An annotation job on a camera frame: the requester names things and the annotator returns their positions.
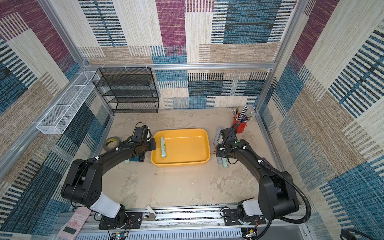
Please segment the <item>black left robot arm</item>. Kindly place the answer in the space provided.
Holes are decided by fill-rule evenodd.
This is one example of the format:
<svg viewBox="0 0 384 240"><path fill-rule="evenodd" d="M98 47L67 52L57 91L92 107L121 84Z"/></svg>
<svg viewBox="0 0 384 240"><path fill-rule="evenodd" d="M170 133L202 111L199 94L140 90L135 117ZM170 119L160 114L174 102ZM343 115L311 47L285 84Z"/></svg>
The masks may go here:
<svg viewBox="0 0 384 240"><path fill-rule="evenodd" d="M64 181L61 196L72 204L80 204L101 214L107 227L125 228L128 226L126 208L103 193L103 175L118 164L135 157L144 158L147 152L155 149L156 141L149 127L135 127L133 135L113 150L87 160L74 160Z"/></svg>

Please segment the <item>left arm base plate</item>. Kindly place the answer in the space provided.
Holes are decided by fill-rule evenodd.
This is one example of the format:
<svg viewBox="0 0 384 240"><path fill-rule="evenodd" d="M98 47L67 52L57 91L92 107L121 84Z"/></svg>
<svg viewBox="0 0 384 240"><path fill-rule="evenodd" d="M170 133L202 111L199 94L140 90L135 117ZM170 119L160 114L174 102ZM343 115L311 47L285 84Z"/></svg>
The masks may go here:
<svg viewBox="0 0 384 240"><path fill-rule="evenodd" d="M99 223L99 230L131 230L139 229L142 224L142 212L118 213L115 218L102 216Z"/></svg>

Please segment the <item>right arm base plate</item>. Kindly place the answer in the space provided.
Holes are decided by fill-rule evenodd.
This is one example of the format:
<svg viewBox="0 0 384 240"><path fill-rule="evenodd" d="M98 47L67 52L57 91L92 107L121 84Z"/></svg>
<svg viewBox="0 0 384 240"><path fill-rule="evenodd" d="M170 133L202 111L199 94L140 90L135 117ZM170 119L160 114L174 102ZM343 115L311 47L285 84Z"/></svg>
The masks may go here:
<svg viewBox="0 0 384 240"><path fill-rule="evenodd" d="M248 216L237 209L222 208L220 215L223 217L226 226L265 225L267 223L263 216Z"/></svg>

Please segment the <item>yellow plastic storage tray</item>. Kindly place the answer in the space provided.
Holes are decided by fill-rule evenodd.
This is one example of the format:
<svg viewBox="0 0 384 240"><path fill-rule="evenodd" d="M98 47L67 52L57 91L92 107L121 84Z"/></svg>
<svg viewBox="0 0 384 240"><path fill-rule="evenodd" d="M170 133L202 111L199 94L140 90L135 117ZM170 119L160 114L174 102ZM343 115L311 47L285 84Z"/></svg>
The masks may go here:
<svg viewBox="0 0 384 240"><path fill-rule="evenodd" d="M161 140L165 138L166 158L161 156ZM206 164L211 158L208 133L204 129L174 129L154 135L156 150L151 162L157 167L184 167Z"/></svg>

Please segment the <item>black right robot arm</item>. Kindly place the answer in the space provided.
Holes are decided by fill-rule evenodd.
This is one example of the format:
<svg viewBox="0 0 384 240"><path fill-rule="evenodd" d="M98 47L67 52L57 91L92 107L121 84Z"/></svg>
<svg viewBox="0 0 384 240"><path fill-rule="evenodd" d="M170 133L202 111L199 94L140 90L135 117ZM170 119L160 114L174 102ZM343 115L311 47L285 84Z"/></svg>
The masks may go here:
<svg viewBox="0 0 384 240"><path fill-rule="evenodd" d="M303 191L294 184L288 172L275 169L260 157L247 141L239 140L234 128L223 129L219 135L223 141L216 147L216 156L237 160L255 177L259 183L258 204L267 220L279 219L291 224L303 224L310 219L312 215L310 202ZM299 210L297 196L302 198L306 213L300 219L289 219L287 215Z"/></svg>

